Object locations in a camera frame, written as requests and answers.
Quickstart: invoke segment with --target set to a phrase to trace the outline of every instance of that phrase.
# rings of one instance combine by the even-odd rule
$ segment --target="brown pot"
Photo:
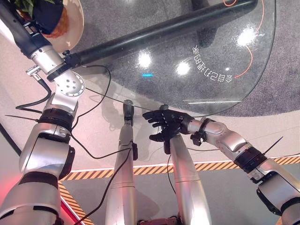
[[[46,38],[58,38],[68,31],[69,28],[69,18],[67,10],[64,7],[58,24],[56,25],[54,31],[51,34],[43,34]]]

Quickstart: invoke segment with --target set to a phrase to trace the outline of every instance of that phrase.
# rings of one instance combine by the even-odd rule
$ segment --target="gray carpet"
[[[190,101],[239,101],[255,87],[254,91],[234,108],[222,112],[228,116],[258,116],[284,113],[300,108],[299,103],[299,4],[277,2],[277,26],[275,42],[267,69],[263,73],[272,46],[274,1],[265,1],[265,14],[259,36],[253,45],[253,63],[249,71],[239,79],[227,76],[240,74],[250,61],[245,47],[237,46],[237,38],[249,25],[257,26],[261,19],[261,2],[249,14],[218,28],[212,44],[200,47],[205,33],[190,32],[166,42],[148,46],[105,64],[118,84],[142,94],[149,99],[197,113],[217,113],[236,103],[188,104]],[[84,1],[85,28],[81,41],[73,50],[77,52],[105,41],[149,27],[192,11],[190,1]],[[198,46],[200,57],[193,53]],[[141,67],[139,57],[147,54],[151,63]],[[194,59],[201,58],[206,68],[197,69]],[[190,67],[184,75],[178,74],[178,66]],[[220,82],[220,75],[225,79]],[[148,107],[145,102],[134,102]]]

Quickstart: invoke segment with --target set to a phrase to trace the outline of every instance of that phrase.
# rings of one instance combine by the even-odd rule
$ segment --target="glass tabletop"
[[[103,20],[89,13],[91,4],[82,0],[85,28],[73,51],[187,15],[202,7],[230,4],[221,0],[174,1],[173,4],[165,0],[143,2],[147,4],[134,0],[94,2],[102,6],[93,5],[100,8],[97,13],[106,15]],[[205,29],[195,26],[184,34],[141,45],[122,56],[113,55],[91,64],[100,63],[110,69],[112,82],[107,93],[110,98],[131,99],[134,105],[149,110],[168,104],[201,115],[215,114],[242,101],[259,82],[273,45],[275,7],[274,0],[258,0],[253,10],[244,15],[233,13],[230,21],[222,25],[212,24]],[[87,87],[104,94],[108,84],[105,69],[80,70]]]

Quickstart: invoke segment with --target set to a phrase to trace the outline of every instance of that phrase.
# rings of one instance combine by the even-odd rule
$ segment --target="black metal bar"
[[[73,68],[108,56],[138,50],[145,45],[187,33],[191,30],[216,28],[252,11],[258,0],[239,0],[234,6],[223,3],[206,7],[186,15],[119,37],[93,48],[68,55],[65,60]]]
[[[0,19],[9,28],[16,45],[21,52],[30,59],[30,56],[40,47],[51,45],[42,34],[30,35],[18,20],[14,6],[7,0],[0,0]]]

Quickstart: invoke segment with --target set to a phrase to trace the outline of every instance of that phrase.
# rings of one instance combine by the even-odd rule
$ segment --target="yellow and black striped tape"
[[[278,157],[274,159],[278,164],[296,164],[300,163],[300,156],[295,157]],[[228,162],[209,162],[209,163],[196,163],[195,164],[197,171],[207,171],[207,170],[225,170],[225,169],[236,169],[238,166],[232,161]],[[169,166],[169,172],[173,172],[173,165]],[[134,175],[147,175],[147,174],[158,174],[166,173],[167,166],[140,166],[133,169]],[[90,170],[83,172],[71,172],[68,176],[62,180],[86,180],[86,179],[97,179],[97,178],[108,178],[113,175],[113,169],[99,169],[99,170]]]
[[[65,188],[65,186],[60,181],[58,182],[58,185],[60,188],[60,195],[68,203],[68,205],[72,208],[72,210],[78,215],[78,217],[82,218],[82,217],[86,216],[85,212],[82,210],[82,208],[76,202],[76,200],[72,197],[72,195],[68,192],[68,190]],[[93,222],[89,218],[86,218],[85,220],[83,220],[83,222],[86,225],[94,225]]]
[[[278,157],[274,159],[280,165],[286,164],[296,164],[300,163],[300,156],[295,157]],[[214,163],[196,163],[195,168],[197,171],[207,171],[207,170],[226,170],[226,169],[235,169],[238,168],[236,164],[232,161],[228,162],[214,162]],[[168,167],[169,172],[172,173],[173,166],[170,165]],[[146,175],[146,174],[158,174],[158,173],[166,173],[167,166],[141,166],[134,168],[134,175]],[[62,180],[86,180],[86,179],[96,179],[103,177],[111,177],[113,174],[113,170],[91,170],[84,172],[72,172],[67,177]],[[67,191],[65,186],[59,181],[60,195],[64,198],[64,200],[68,203],[68,205],[72,208],[72,210],[80,217],[84,217],[86,214],[81,209],[76,200],[72,197],[72,195]],[[94,225],[93,222],[86,218],[83,221],[86,225]]]

